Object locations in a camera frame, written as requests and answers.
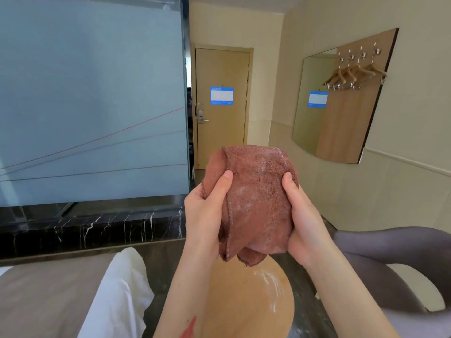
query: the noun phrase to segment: forearm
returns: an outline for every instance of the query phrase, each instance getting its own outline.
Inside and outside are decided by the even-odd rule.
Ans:
[[[346,257],[332,242],[306,266],[321,301],[342,338],[399,338]]]
[[[154,338],[201,337],[206,299],[214,261],[197,254],[195,249],[183,250],[169,288]]]

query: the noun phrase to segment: hand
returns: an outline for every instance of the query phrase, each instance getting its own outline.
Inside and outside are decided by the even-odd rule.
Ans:
[[[186,242],[185,250],[198,258],[214,262],[219,256],[219,227],[224,198],[232,185],[232,171],[225,171],[207,199],[203,199],[199,184],[185,198]]]
[[[296,186],[290,172],[284,174],[282,186],[293,206],[291,214],[295,223],[288,241],[288,252],[299,264],[307,267],[312,257],[331,244],[332,239],[318,210],[302,188]]]

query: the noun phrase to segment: red paint stain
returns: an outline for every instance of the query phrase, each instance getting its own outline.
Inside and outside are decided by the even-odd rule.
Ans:
[[[183,331],[179,338],[194,338],[194,325],[196,324],[197,316],[195,315],[189,322],[188,327]]]

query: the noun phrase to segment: black marble ledge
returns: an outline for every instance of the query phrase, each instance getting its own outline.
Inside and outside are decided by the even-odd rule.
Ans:
[[[182,207],[15,223],[0,226],[0,260],[184,237]]]

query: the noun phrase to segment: brown towel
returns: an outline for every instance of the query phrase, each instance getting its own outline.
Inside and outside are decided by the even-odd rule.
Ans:
[[[206,198],[226,170],[234,174],[222,205],[219,253],[224,261],[238,255],[247,266],[267,254],[286,252],[293,229],[291,204],[282,176],[295,168],[285,151],[273,147],[229,146],[210,156],[202,182]]]

